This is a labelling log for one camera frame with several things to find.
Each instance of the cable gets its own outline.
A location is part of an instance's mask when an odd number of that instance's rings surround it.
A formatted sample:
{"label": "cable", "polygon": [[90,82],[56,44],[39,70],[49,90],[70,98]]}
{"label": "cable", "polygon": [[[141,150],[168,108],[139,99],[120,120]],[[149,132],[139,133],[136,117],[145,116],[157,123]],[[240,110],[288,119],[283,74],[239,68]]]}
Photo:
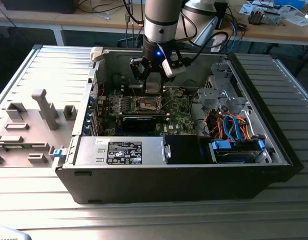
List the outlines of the cable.
{"label": "cable", "polygon": [[127,30],[128,30],[128,23],[126,23],[126,30],[125,30],[125,41],[126,41],[126,47],[128,48]]}
{"label": "cable", "polygon": [[142,26],[140,28],[140,30],[138,31],[138,34],[137,34],[137,37],[136,37],[136,47],[138,47],[138,39],[139,39],[139,36],[140,36],[140,32],[143,30],[144,26]]}
{"label": "cable", "polygon": [[182,84],[183,84],[184,82],[186,82],[186,81],[191,81],[191,82],[194,83],[198,88],[201,88],[201,87],[198,85],[198,83],[196,83],[196,82],[195,82],[194,80],[192,80],[192,79],[183,80],[183,81],[179,84],[179,87],[181,87]]}
{"label": "cable", "polygon": [[106,10],[103,10],[103,11],[85,11],[83,10],[80,5],[82,3],[84,3],[85,1],[82,1],[79,5],[78,5],[78,9],[83,11],[84,13],[88,13],[88,14],[99,14],[99,13],[103,13],[103,12],[108,12],[108,11],[111,11],[111,10],[114,10],[114,9],[117,9],[117,8],[120,8],[120,7],[123,7],[124,5],[120,5],[120,6],[116,6],[116,7],[112,7],[110,9],[106,9]]}
{"label": "cable", "polygon": [[252,138],[249,135],[248,125],[246,126],[246,133],[247,133],[247,136],[248,136],[249,140],[251,140]]}
{"label": "cable", "polygon": [[[216,45],[214,45],[214,46],[207,46],[207,47],[206,47],[207,43],[208,43],[211,39],[213,39],[213,37],[215,37],[215,36],[217,36],[217,35],[220,35],[220,34],[224,34],[224,35],[226,36],[226,39],[225,39],[224,41],[222,41],[221,43],[216,44]],[[229,35],[228,35],[228,33],[226,33],[225,31],[218,31],[217,33],[214,33],[213,35],[211,35],[210,38],[208,38],[207,41],[205,41],[205,43],[201,46],[201,48],[199,49],[199,51],[198,51],[198,53],[196,54],[196,56],[194,56],[194,58],[191,59],[192,62],[193,62],[194,60],[196,60],[196,59],[199,57],[199,55],[202,53],[202,51],[204,50],[204,48],[207,48],[207,49],[210,49],[210,48],[211,48],[211,49],[212,49],[212,48],[218,47],[218,46],[220,46],[221,44],[223,44],[225,41],[227,41],[228,37],[229,37]]]}
{"label": "cable", "polygon": [[114,2],[115,2],[115,0],[112,0],[112,2],[110,2],[110,3],[98,4],[98,5],[96,5],[96,6],[92,6],[92,11],[94,11],[95,8],[98,8],[98,7],[101,7],[101,6],[108,6],[108,5],[113,4]]}
{"label": "cable", "polygon": [[8,16],[6,16],[6,14],[2,11],[2,9],[0,8],[0,12],[6,17],[6,19],[23,35],[24,38],[26,38],[26,40],[28,40],[30,42],[31,45],[33,45],[33,42],[11,21],[11,19],[9,19]]}
{"label": "cable", "polygon": [[190,118],[192,120],[193,120],[193,117],[192,117],[192,107],[193,107],[193,102],[194,102],[194,98],[195,98],[196,95],[198,95],[197,92],[195,92],[195,94],[194,94],[194,96],[193,96],[193,98],[192,98],[192,100],[190,102],[190,105],[189,105],[189,116],[190,116]]}
{"label": "cable", "polygon": [[229,51],[228,51],[228,52],[230,53],[230,52],[232,51],[234,45],[235,45],[235,40],[236,40],[236,36],[237,36],[237,31],[236,31],[236,27],[235,27],[235,25],[233,24],[233,22],[229,21],[229,23],[233,26],[233,30],[234,30],[234,33],[235,33],[232,46],[231,46],[231,48],[230,48]]}
{"label": "cable", "polygon": [[[180,14],[181,14],[181,16],[182,16],[183,28],[184,28],[184,32],[185,32],[186,37],[187,37],[187,38],[193,39],[195,36],[197,36],[197,33],[198,33],[198,30],[197,30],[196,25],[195,25],[194,22],[191,21],[182,11],[180,11]],[[185,18],[185,19],[194,27],[194,29],[195,29],[195,33],[194,33],[194,35],[191,36],[191,37],[188,37],[184,18]]]}
{"label": "cable", "polygon": [[281,5],[281,6],[287,6],[287,7],[290,7],[292,9],[295,9],[297,12],[301,13],[302,15],[306,16],[306,14],[304,14],[302,11],[300,11],[298,8],[294,7],[294,6],[291,6],[291,5]]}
{"label": "cable", "polygon": [[143,0],[140,0],[140,11],[141,11],[141,15],[142,15],[142,22],[144,22]]}
{"label": "cable", "polygon": [[[133,0],[130,0],[131,12],[134,14]],[[134,48],[134,22],[132,21],[132,48]]]}
{"label": "cable", "polygon": [[126,11],[128,12],[129,16],[137,23],[137,24],[141,24],[143,25],[144,24],[144,21],[138,21],[134,16],[133,14],[130,12],[128,6],[127,6],[127,3],[126,3],[126,0],[123,0],[123,3],[124,3],[124,6],[126,8]]}
{"label": "cable", "polygon": [[167,106],[168,103],[170,103],[170,102],[172,102],[172,101],[174,101],[174,100],[175,100],[175,99],[173,98],[173,99],[169,100],[168,102],[166,102],[164,105],[162,105],[162,107],[160,108],[160,110],[161,110],[163,107]]}
{"label": "cable", "polygon": [[102,92],[101,97],[104,95],[104,92],[105,92],[105,84],[103,83],[103,92]]}
{"label": "cable", "polygon": [[242,140],[243,137],[241,135],[241,133],[239,132],[239,125],[238,125],[238,122],[237,122],[237,119],[235,116],[232,116],[231,114],[229,115],[226,115],[224,117],[224,122],[223,122],[223,128],[224,128],[224,132],[225,134],[234,142],[235,139],[229,134],[229,132],[227,131],[227,125],[226,125],[226,122],[227,122],[227,119],[228,118],[232,118],[232,120],[234,121],[234,125],[235,125],[235,131],[236,131],[236,136],[239,140]]}

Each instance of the red wire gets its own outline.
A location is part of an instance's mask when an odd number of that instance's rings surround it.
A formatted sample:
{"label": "red wire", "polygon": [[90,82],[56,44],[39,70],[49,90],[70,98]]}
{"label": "red wire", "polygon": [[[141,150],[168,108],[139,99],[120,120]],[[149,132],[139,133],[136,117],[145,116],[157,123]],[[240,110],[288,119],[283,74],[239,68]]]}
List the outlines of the red wire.
{"label": "red wire", "polygon": [[105,84],[103,84],[103,92],[102,92],[101,97],[104,95],[104,91],[105,91]]}

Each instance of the power supply label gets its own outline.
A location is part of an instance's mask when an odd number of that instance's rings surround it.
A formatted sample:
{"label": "power supply label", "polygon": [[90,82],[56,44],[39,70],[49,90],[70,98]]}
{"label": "power supply label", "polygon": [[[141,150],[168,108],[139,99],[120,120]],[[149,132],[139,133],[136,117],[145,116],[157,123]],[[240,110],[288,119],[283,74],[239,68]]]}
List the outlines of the power supply label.
{"label": "power supply label", "polygon": [[110,141],[108,143],[107,164],[142,164],[142,142]]}

